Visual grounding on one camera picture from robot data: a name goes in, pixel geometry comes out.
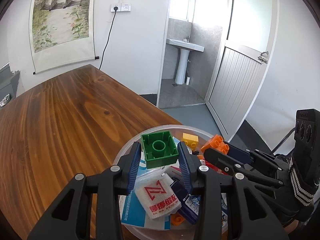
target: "window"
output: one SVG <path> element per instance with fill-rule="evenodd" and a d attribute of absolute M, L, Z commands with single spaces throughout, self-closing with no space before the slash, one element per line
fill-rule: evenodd
<path fill-rule="evenodd" d="M 169 17 L 188 20 L 190 0 L 171 0 Z"/>

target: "screw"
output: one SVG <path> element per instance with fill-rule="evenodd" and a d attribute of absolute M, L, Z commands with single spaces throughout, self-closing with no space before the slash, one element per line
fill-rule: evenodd
<path fill-rule="evenodd" d="M 76 176 L 75 176 L 75 179 L 76 180 L 81 180 L 81 179 L 83 179 L 84 178 L 84 175 L 82 174 L 82 173 L 79 173 L 79 174 L 77 174 Z"/>
<path fill-rule="evenodd" d="M 235 176 L 237 179 L 244 179 L 244 175 L 242 173 L 236 173 Z"/>
<path fill-rule="evenodd" d="M 110 168 L 111 171 L 119 171 L 120 167 L 118 165 L 114 165 Z"/>
<path fill-rule="evenodd" d="M 206 165 L 201 165 L 201 166 L 199 167 L 199 170 L 201 170 L 201 171 L 208 171 L 208 170 L 209 170 L 209 167 L 206 166 Z"/>

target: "orange block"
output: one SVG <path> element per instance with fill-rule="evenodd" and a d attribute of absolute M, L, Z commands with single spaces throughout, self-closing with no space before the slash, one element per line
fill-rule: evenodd
<path fill-rule="evenodd" d="M 225 144 L 224 142 L 221 142 L 220 146 L 217 148 L 217 150 L 222 152 L 223 154 L 227 154 L 229 149 L 229 145 Z"/>
<path fill-rule="evenodd" d="M 171 224 L 173 224 L 174 226 L 180 225 L 184 220 L 186 219 L 179 213 L 175 213 L 171 215 Z"/>
<path fill-rule="evenodd" d="M 223 142 L 223 137 L 216 134 L 210 140 L 208 140 L 200 149 L 204 152 L 206 149 L 215 148 L 218 151 L 222 152 L 223 154 L 227 154 L 229 151 L 229 145 Z"/>
<path fill-rule="evenodd" d="M 206 149 L 209 149 L 209 148 L 218 148 L 222 141 L 223 141 L 223 137 L 216 134 L 210 140 L 208 140 L 200 150 L 204 152 Z"/>

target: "pedestal sink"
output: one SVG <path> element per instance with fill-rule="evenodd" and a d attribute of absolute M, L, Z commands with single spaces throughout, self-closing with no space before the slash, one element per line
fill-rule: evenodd
<path fill-rule="evenodd" d="M 173 39 L 167 39 L 166 43 L 176 46 L 177 48 L 180 49 L 180 60 L 179 60 L 176 79 L 174 80 L 174 82 L 176 84 L 182 85 L 184 84 L 185 77 L 186 77 L 187 63 L 188 63 L 188 57 L 189 57 L 190 51 L 196 50 L 196 51 L 203 52 L 204 47 L 197 44 L 190 43 L 190 42 L 173 40 Z"/>

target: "wooden table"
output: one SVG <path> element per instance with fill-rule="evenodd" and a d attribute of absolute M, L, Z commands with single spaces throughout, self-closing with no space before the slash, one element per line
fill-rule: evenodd
<path fill-rule="evenodd" d="M 102 172 L 129 139 L 165 124 L 180 123 L 92 65 L 43 82 L 0 110 L 0 210 L 27 239 L 76 173 Z"/>

